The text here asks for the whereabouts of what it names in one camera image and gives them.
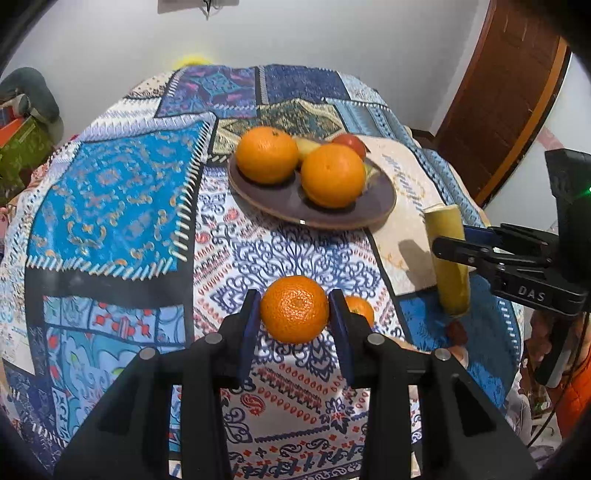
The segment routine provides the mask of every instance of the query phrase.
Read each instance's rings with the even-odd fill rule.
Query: door
[[[556,94],[567,46],[512,0],[491,0],[476,50],[435,138],[482,205],[515,167]]]

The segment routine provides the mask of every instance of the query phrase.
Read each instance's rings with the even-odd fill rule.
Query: plate
[[[341,209],[322,208],[306,198],[298,171],[279,185],[260,185],[240,172],[232,155],[228,159],[228,179],[240,197],[281,220],[323,230],[353,230],[385,220],[396,204],[396,190],[388,176],[370,159],[365,158],[364,162],[378,172],[372,176],[367,190]]]

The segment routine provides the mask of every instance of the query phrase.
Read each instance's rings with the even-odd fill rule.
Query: green box
[[[47,132],[30,116],[0,148],[0,205],[5,205],[26,188],[19,172],[23,168],[35,170],[51,152],[53,143]]]

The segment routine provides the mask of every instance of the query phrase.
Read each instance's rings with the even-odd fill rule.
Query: red apple
[[[333,139],[332,143],[338,143],[351,148],[355,153],[357,153],[357,155],[361,157],[362,160],[365,158],[365,154],[367,153],[367,147],[365,144],[353,134],[340,134],[338,137]]]

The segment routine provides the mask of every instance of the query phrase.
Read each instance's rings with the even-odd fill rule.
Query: door frame
[[[464,95],[470,80],[472,79],[476,65],[478,64],[480,55],[482,54],[486,38],[491,28],[492,18],[495,14],[495,11],[496,0],[491,0],[488,5],[486,17],[482,25],[482,30],[480,31],[480,36],[478,37],[478,42],[476,43],[474,53],[472,54],[472,58],[470,59],[470,63],[468,64],[466,73],[464,74],[464,78],[462,79],[462,82],[457,89],[456,96],[454,97],[453,102],[450,105],[443,122],[441,123],[441,127],[435,136],[434,143],[436,147],[443,137],[443,134],[446,133],[458,104],[460,103],[460,100]],[[511,174],[513,169],[517,166],[519,161],[527,152],[531,142],[539,133],[548,113],[550,112],[551,107],[554,105],[554,101],[556,100],[558,90],[562,84],[562,80],[566,72],[565,67],[568,65],[569,60],[570,49],[566,43],[566,40],[560,37],[554,63],[552,64],[550,74],[548,75],[548,80],[544,85],[544,89],[542,90],[540,98],[532,110],[529,120],[526,122],[523,130],[511,147],[511,150],[506,155],[501,165],[492,174],[488,182],[486,182],[484,187],[482,187],[482,190],[480,190],[474,198],[478,205],[483,206],[487,200],[490,199],[492,194],[501,188],[503,181]]]

